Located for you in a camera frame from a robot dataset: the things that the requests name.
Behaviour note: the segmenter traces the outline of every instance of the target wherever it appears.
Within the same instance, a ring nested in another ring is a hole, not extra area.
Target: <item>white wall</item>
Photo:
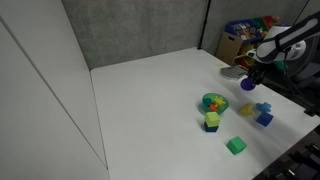
[[[0,179],[108,180],[103,162],[0,23]]]
[[[308,5],[306,6],[305,10],[301,13],[299,17],[299,21],[303,20],[304,18],[320,11],[320,1],[319,0],[310,0]]]
[[[90,73],[60,0],[1,0],[0,15],[106,164]]]

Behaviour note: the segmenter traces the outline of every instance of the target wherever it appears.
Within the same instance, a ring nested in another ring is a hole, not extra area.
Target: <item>purple block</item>
[[[251,91],[256,87],[253,84],[254,84],[254,80],[252,78],[245,78],[241,81],[240,86],[245,91]]]

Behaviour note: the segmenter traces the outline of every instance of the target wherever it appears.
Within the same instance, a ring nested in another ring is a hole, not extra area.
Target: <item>table surface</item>
[[[92,70],[111,180],[251,179],[315,128],[320,119],[260,85],[220,76],[219,59],[196,48]],[[204,131],[201,99],[229,101],[217,133]],[[238,115],[245,103],[268,102],[268,127]],[[247,148],[233,155],[226,143],[240,136]]]

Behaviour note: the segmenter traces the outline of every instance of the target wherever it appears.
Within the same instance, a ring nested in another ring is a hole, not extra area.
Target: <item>green cube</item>
[[[239,136],[237,136],[232,138],[228,142],[227,147],[232,152],[233,155],[236,155],[241,151],[243,151],[247,147],[247,144],[243,142]]]
[[[207,112],[205,119],[208,127],[215,127],[220,124],[220,116],[217,112]]]

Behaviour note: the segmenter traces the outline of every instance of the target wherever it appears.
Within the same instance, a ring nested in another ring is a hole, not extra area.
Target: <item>toy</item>
[[[271,114],[262,112],[256,122],[263,125],[264,127],[267,127],[271,122],[272,118],[273,116]]]
[[[247,103],[245,105],[243,105],[240,109],[239,109],[239,113],[243,116],[250,116],[253,114],[253,104]]]
[[[204,122],[204,128],[206,132],[217,132],[219,126],[208,127],[207,123]]]
[[[239,136],[236,136],[228,142],[227,147],[233,155],[236,155],[243,151],[247,144]]]
[[[219,126],[220,116],[217,112],[208,112],[205,117],[208,127]]]
[[[202,97],[203,109],[205,112],[223,113],[228,107],[229,103],[226,98],[219,94],[208,93]]]
[[[204,128],[206,132],[217,132],[220,124],[220,116],[217,112],[208,112],[205,117]]]
[[[266,103],[266,102],[263,104],[257,103],[256,107],[261,112],[271,112],[271,105],[269,103]]]

